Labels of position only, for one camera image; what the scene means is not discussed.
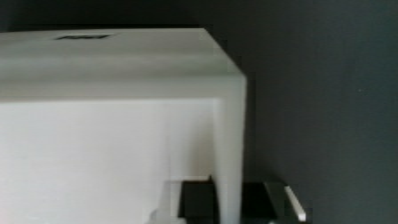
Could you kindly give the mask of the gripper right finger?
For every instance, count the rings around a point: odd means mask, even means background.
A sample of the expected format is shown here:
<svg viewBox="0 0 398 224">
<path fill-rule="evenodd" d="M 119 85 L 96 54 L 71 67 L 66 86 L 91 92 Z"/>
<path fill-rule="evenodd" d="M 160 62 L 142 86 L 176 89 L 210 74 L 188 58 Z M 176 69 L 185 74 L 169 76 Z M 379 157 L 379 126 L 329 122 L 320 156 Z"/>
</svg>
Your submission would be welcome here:
<svg viewBox="0 0 398 224">
<path fill-rule="evenodd" d="M 245 182 L 242 224 L 309 224 L 293 192 L 281 182 Z"/>
</svg>

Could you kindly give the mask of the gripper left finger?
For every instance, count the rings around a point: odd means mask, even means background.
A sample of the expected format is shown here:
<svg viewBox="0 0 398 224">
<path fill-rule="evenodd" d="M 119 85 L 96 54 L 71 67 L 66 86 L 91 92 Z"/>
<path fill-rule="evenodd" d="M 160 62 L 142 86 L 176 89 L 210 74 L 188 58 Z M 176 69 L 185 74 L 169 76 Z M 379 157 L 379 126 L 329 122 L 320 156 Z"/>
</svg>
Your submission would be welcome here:
<svg viewBox="0 0 398 224">
<path fill-rule="evenodd" d="M 181 183 L 178 217 L 187 224 L 219 224 L 219 198 L 212 178 Z"/>
</svg>

